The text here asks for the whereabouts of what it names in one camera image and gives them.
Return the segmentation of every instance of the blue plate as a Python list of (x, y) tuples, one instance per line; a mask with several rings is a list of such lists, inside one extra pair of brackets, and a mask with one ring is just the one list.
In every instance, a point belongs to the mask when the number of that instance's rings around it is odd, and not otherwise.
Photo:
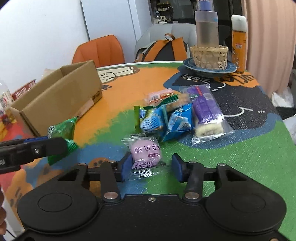
[(226, 74), (234, 73), (237, 70), (237, 66), (229, 61), (227, 62), (227, 67), (225, 70), (205, 69), (197, 67), (193, 61), (193, 58), (185, 59), (183, 61), (183, 65), (191, 70), (198, 72), (198, 74), (203, 77), (219, 77)]

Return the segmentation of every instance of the gray chair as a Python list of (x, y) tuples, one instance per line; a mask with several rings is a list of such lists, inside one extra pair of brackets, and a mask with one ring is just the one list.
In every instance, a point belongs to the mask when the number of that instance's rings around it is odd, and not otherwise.
[(137, 41), (135, 47), (135, 57), (141, 48), (148, 44), (165, 39), (165, 34), (170, 33), (176, 38), (183, 37), (184, 42), (189, 47), (197, 44), (196, 26), (191, 23), (168, 23), (168, 24), (155, 24), (151, 26)]

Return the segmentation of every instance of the purple bottle cap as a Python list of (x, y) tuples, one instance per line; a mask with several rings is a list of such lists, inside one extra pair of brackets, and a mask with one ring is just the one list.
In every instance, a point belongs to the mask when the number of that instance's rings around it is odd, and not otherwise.
[(209, 1), (200, 1), (201, 11), (212, 11), (212, 4)]

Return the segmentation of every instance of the orange chair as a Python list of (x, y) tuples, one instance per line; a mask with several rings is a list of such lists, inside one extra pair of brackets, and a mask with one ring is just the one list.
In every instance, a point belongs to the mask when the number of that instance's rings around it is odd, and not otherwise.
[(104, 36), (81, 44), (72, 63), (94, 60), (96, 67), (124, 64), (122, 47), (114, 35)]

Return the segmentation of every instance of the curtain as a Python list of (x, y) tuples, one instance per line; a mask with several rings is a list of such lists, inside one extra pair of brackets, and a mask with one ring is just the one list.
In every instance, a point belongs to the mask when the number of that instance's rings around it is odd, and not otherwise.
[(242, 0), (248, 19), (247, 70), (271, 96), (288, 85), (296, 44), (296, 3)]

